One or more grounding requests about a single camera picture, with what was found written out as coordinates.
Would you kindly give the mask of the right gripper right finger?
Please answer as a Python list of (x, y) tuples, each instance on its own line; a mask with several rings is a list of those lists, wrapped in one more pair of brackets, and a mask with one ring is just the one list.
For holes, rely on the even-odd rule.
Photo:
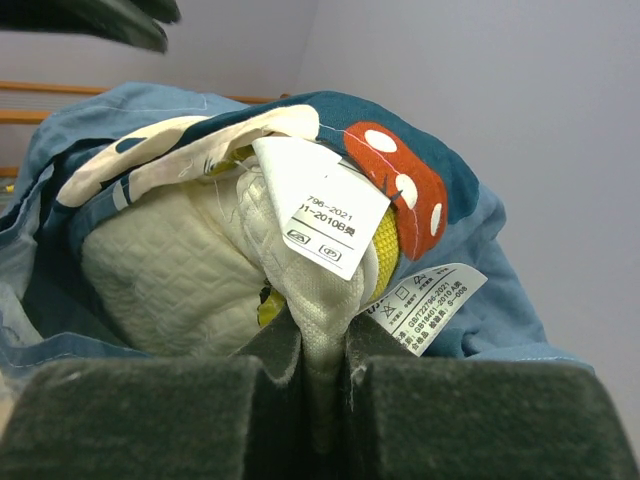
[(367, 316), (346, 336), (351, 479), (635, 479), (602, 383), (562, 363), (416, 357)]

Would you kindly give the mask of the white quilted pillow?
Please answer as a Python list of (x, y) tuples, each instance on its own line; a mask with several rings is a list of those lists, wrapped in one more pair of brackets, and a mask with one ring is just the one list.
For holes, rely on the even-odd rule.
[(81, 266), (136, 348), (229, 354), (288, 308), (309, 375), (327, 382), (398, 256), (393, 209), (363, 175), (326, 147), (267, 137), (236, 174), (157, 187), (101, 223)]

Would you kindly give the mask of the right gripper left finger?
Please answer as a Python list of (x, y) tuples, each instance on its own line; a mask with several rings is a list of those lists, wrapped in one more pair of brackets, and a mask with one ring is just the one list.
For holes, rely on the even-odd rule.
[(301, 335), (282, 311), (237, 353), (40, 369), (1, 439), (5, 479), (301, 479)]

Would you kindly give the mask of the blue cartoon print pillowcase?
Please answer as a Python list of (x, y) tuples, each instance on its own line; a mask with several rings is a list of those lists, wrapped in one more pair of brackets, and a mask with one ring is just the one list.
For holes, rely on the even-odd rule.
[(375, 103), (313, 92), (172, 117), (116, 138), (90, 138), (83, 127), (57, 150), (42, 129), (1, 216), (1, 372), (11, 388), (53, 361), (191, 356), (131, 344), (83, 272), (83, 242), (157, 187), (236, 174), (267, 137), (328, 148), (390, 203), (398, 261), (382, 295), (360, 312), (411, 353), (575, 361), (547, 341), (498, 243), (502, 202), (455, 151)]

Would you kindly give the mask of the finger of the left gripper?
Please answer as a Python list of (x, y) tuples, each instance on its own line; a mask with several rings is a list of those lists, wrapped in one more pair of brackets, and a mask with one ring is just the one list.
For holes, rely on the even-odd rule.
[(161, 54), (163, 26), (180, 21), (174, 0), (1, 0), (3, 31), (85, 35)]

